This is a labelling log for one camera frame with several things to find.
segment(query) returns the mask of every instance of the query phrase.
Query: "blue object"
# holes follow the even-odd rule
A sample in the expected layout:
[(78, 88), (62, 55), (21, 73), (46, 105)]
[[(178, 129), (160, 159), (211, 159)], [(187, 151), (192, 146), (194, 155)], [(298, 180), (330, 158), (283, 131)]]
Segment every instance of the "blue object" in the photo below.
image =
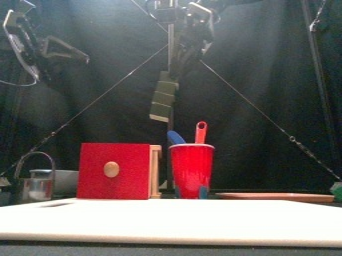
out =
[(184, 139), (182, 138), (182, 136), (175, 131), (168, 131), (167, 132), (167, 139), (168, 139), (168, 141), (172, 145), (186, 143)]

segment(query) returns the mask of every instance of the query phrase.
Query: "metal bucket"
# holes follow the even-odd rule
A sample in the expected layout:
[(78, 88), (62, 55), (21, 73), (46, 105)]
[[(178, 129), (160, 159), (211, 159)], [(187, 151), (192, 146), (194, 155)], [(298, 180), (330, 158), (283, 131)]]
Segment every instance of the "metal bucket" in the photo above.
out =
[[(24, 161), (29, 156), (38, 154), (47, 156), (50, 159), (52, 169), (51, 177), (36, 178), (35, 175), (32, 175), (31, 178), (20, 178), (19, 176)], [(16, 166), (11, 204), (24, 204), (51, 200), (54, 195), (55, 171), (55, 161), (47, 153), (35, 151), (24, 155)]]

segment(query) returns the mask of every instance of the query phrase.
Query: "bucket handle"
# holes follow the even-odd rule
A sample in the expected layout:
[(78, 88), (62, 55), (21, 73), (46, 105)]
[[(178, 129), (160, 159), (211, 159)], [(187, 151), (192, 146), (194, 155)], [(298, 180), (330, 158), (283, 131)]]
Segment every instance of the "bucket handle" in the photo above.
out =
[(23, 164), (24, 164), (25, 160), (28, 159), (28, 157), (31, 157), (32, 155), (44, 155), (44, 156), (48, 158), (48, 160), (50, 160), (50, 162), (51, 162), (52, 181), (55, 181), (56, 164), (55, 164), (55, 161), (54, 161), (52, 157), (51, 157), (47, 153), (44, 153), (44, 152), (42, 152), (42, 151), (29, 152), (29, 153), (27, 153), (27, 154), (20, 158), (19, 163), (17, 163), (17, 165), (16, 165), (15, 180), (19, 179), (19, 175), (20, 175), (20, 172), (21, 172)]

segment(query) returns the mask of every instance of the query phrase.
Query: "wooden knob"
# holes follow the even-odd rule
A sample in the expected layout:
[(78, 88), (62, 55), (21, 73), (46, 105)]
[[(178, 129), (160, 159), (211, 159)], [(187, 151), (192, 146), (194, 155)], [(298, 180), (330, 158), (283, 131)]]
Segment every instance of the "wooden knob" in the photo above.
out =
[(103, 172), (108, 178), (116, 177), (120, 172), (119, 164), (115, 162), (108, 162), (103, 167)]

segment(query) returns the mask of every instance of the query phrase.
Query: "green object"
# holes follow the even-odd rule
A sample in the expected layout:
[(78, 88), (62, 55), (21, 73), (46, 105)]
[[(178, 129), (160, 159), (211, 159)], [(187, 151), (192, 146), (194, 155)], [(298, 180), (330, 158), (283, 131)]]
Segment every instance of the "green object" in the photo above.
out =
[(330, 191), (335, 196), (335, 200), (342, 201), (342, 182), (335, 182)]

